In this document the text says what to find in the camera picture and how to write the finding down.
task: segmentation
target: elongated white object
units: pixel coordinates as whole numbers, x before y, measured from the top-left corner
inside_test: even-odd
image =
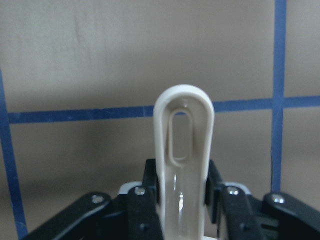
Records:
[[[173,118],[189,119],[189,150],[173,154]],[[201,240],[204,235],[205,185],[208,175],[214,108],[208,95],[192,85],[164,91],[153,110],[159,216],[165,240]]]

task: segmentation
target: vertical blue line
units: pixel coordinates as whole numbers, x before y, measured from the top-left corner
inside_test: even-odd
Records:
[[[271,133],[272,191],[280,191],[281,189],[282,136],[285,91],[286,11],[286,0],[275,0]]]
[[[8,112],[5,99],[5,90],[0,71],[0,139],[7,183],[9,187],[11,206],[15,221],[15,228],[19,239],[28,234],[24,208],[20,193],[18,173],[12,145]]]

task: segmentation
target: oval hole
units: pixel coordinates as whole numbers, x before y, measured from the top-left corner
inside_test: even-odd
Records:
[[[191,148],[191,122],[188,114],[177,112],[172,118],[172,155],[176,161],[185,159]]]

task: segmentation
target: white plastic object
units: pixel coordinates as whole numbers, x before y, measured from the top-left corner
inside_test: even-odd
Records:
[[[183,112],[189,119],[189,150],[176,158],[173,118]],[[205,185],[214,126],[214,108],[208,95],[192,85],[164,91],[153,110],[159,208],[165,240],[202,240],[205,221]]]

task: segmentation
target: silver screw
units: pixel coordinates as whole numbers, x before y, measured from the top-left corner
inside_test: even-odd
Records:
[[[93,196],[92,196],[92,202],[93,202],[94,204],[99,204],[99,203],[101,203],[103,200],[104,200],[104,197],[103,197],[103,196],[100,196],[100,195],[93,195]]]
[[[285,199],[283,196],[279,195],[279,194],[272,194],[271,195],[272,201],[276,204],[283,204],[285,203]]]
[[[135,189],[134,189],[134,193],[135,193],[136,195],[143,195],[143,194],[146,193],[146,190],[145,190],[145,188],[142,187],[142,186],[136,186]]]
[[[228,191],[228,193],[229,193],[230,195],[238,195],[238,194],[239,194],[239,190],[238,190],[238,188],[236,188],[235,186],[228,186],[228,187],[226,188],[226,190]]]

